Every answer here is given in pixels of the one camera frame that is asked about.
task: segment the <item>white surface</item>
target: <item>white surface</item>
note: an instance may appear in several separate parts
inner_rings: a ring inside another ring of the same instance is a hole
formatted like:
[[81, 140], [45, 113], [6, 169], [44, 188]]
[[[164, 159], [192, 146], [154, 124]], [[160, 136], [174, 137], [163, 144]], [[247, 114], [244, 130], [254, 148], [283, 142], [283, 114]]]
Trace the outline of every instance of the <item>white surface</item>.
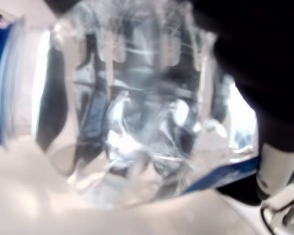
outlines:
[[[0, 0], [0, 7], [32, 25], [55, 20], [39, 0]], [[238, 205], [258, 234], [256, 209]], [[125, 211], [88, 208], [28, 140], [0, 148], [0, 235], [252, 235], [251, 228], [214, 191]]]

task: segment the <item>dark sleeve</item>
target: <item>dark sleeve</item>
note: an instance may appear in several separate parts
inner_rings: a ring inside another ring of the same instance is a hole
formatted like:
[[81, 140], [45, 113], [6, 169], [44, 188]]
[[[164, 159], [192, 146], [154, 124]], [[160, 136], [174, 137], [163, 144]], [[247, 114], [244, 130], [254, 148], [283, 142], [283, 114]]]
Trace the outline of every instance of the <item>dark sleeve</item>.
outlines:
[[255, 109], [262, 141], [294, 152], [294, 0], [193, 0], [196, 23]]

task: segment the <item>plastic water bottle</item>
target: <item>plastic water bottle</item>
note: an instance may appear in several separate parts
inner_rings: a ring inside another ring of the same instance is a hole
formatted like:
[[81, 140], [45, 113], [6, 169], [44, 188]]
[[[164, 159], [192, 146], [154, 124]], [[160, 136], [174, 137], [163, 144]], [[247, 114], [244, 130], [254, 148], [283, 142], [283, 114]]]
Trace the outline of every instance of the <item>plastic water bottle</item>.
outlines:
[[191, 5], [84, 0], [55, 24], [0, 20], [0, 144], [30, 135], [85, 200], [115, 208], [257, 167], [257, 121]]

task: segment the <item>clear plastic bottle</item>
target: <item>clear plastic bottle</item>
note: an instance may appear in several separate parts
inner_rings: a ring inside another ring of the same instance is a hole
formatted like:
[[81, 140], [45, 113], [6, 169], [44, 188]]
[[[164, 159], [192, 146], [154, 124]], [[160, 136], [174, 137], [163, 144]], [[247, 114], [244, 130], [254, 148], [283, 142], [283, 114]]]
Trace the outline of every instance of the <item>clear plastic bottle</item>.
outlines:
[[101, 208], [217, 187], [257, 167], [257, 124], [189, 3], [84, 0], [1, 26], [0, 143], [31, 135]]

